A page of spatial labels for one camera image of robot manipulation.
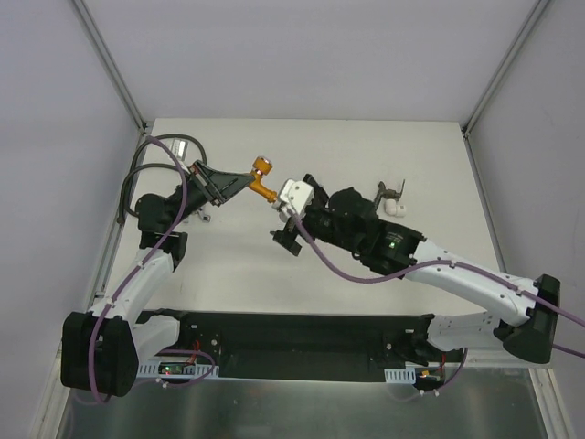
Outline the orange water faucet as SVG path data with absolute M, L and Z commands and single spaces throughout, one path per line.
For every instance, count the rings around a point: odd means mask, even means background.
M 249 184 L 249 188 L 256 194 L 263 197 L 269 203 L 274 203 L 277 200 L 278 193 L 265 187 L 262 183 L 272 170 L 272 163 L 264 156 L 258 156 L 252 164 L 250 174 L 253 176 L 253 181 Z

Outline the white elbow pipe fitting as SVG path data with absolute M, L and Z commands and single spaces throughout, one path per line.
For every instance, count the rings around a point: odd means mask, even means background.
M 288 198 L 277 197 L 277 199 L 272 204 L 272 208 L 279 212 L 287 212 Z

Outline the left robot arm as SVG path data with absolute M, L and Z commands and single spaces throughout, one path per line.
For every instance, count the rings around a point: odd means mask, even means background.
M 172 316 L 138 318 L 186 254 L 188 235 L 177 225 L 207 203 L 221 206 L 248 187 L 250 173 L 217 171 L 197 160 L 179 171 L 173 194 L 142 195 L 136 203 L 139 249 L 122 279 L 87 312 L 72 312 L 62 327 L 60 381 L 96 396 L 122 397 L 142 363 L 165 348 L 185 355 L 192 332 Z

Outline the white elbow fitting right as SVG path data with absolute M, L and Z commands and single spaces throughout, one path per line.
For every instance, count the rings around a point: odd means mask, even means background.
M 387 215 L 394 218 L 404 218 L 407 214 L 407 209 L 394 198 L 389 198 L 384 201 L 384 211 Z

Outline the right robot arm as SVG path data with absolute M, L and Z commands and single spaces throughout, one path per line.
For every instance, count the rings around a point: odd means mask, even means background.
M 371 283 L 394 279 L 430 285 L 481 307 L 462 316 L 431 316 L 428 328 L 411 338 L 413 354 L 433 360 L 443 351 L 501 347 L 535 364 L 551 359 L 560 282 L 542 274 L 536 279 L 499 273 L 469 262 L 402 224 L 381 219 L 377 204 L 352 187 L 328 195 L 306 175 L 288 179 L 272 207 L 285 226 L 272 236 L 293 255 L 303 237 L 328 268 L 317 242 L 345 250 L 375 273 Z

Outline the dark metal faucet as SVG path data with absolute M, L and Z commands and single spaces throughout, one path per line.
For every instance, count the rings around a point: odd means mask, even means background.
M 399 189 L 389 188 L 383 181 L 378 182 L 378 191 L 374 197 L 374 206 L 377 208 L 383 199 L 393 199 L 399 201 L 402 197 L 406 180 L 403 179 Z

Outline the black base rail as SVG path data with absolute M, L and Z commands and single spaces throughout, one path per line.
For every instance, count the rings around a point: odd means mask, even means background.
M 319 316 L 143 311 L 179 323 L 174 352 L 201 348 L 198 360 L 222 378 L 381 382 L 387 369 L 408 363 L 459 362 L 459 349 L 441 352 L 427 340 L 431 316 Z

